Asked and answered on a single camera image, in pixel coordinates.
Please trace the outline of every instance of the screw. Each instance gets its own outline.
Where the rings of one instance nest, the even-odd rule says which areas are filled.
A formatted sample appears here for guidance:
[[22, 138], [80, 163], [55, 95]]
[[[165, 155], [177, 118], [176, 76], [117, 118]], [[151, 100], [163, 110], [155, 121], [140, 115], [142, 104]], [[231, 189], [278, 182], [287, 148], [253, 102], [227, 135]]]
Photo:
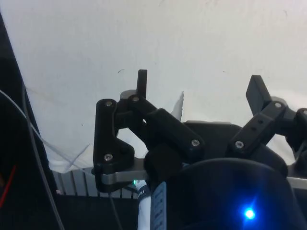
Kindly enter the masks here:
[[133, 97], [132, 101], [133, 102], [138, 102], [139, 101], [139, 97], [138, 96]]
[[104, 156], [104, 159], [105, 159], [105, 161], [110, 161], [110, 160], [113, 159], [113, 155], [110, 154], [110, 153], [107, 153], [107, 154]]
[[244, 143], [242, 141], [236, 141], [235, 146], [237, 149], [242, 149], [244, 147]]
[[107, 106], [107, 107], [112, 106], [112, 102], [111, 102], [111, 101], [106, 102], [106, 106]]
[[280, 108], [281, 106], [282, 106], [282, 104], [280, 104], [278, 102], [275, 103], [275, 107]]
[[199, 145], [200, 145], [200, 141], [194, 139], [194, 140], [191, 141], [191, 144], [192, 144], [192, 146], [196, 147], [196, 146], [199, 146]]

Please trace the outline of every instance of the black motor housing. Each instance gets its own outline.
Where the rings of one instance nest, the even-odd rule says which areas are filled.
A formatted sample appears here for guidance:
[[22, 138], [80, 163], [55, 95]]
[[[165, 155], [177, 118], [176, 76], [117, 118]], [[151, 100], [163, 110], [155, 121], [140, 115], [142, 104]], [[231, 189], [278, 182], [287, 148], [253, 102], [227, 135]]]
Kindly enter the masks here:
[[307, 229], [287, 179], [250, 160], [201, 161], [152, 191], [151, 230]]

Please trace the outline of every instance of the white cloth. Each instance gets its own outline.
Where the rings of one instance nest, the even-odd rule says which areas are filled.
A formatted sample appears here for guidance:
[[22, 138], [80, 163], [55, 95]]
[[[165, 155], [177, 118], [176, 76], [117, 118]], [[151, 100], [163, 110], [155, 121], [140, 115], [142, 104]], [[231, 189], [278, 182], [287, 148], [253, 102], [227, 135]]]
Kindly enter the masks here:
[[[306, 94], [306, 0], [0, 0], [42, 137], [69, 159], [94, 141], [95, 104], [134, 89], [148, 69], [148, 99], [171, 111], [194, 91], [202, 118], [242, 125], [252, 74]], [[121, 138], [137, 141], [123, 131]], [[143, 155], [144, 148], [136, 154]], [[69, 163], [46, 148], [49, 166]], [[91, 166], [93, 146], [77, 161]]]

